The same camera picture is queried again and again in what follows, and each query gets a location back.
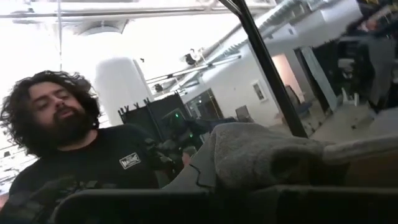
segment black frame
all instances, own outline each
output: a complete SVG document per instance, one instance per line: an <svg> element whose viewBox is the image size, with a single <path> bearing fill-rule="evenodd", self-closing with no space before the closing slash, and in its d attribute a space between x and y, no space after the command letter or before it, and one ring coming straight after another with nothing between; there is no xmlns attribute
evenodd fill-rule
<svg viewBox="0 0 398 224"><path fill-rule="evenodd" d="M254 23L254 19L251 16L245 0L220 0L220 2L223 3L223 5L241 21L244 31L248 34L248 39L254 53L256 54L257 61L264 71L263 78L268 80L290 131L294 136L307 138L308 135L305 132L303 124L301 123L301 120L286 93L285 86L280 79L279 73L275 68L261 34Z"/></svg>

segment eye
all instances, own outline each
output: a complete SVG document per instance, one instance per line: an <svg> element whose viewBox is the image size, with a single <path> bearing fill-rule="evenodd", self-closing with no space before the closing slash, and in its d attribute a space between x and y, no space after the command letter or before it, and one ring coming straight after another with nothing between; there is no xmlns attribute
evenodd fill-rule
<svg viewBox="0 0 398 224"><path fill-rule="evenodd" d="M48 103L41 103L41 104L37 105L37 109L38 109L39 111L40 111L40 110L44 110L44 109L46 109L48 106L49 106Z"/></svg>

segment doorway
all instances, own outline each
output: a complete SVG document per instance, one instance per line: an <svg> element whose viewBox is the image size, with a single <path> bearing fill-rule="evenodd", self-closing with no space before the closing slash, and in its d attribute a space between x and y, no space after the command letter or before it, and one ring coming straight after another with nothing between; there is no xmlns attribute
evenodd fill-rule
<svg viewBox="0 0 398 224"><path fill-rule="evenodd" d="M193 118L209 120L224 118L211 89L204 91L199 96L187 102L186 107Z"/></svg>

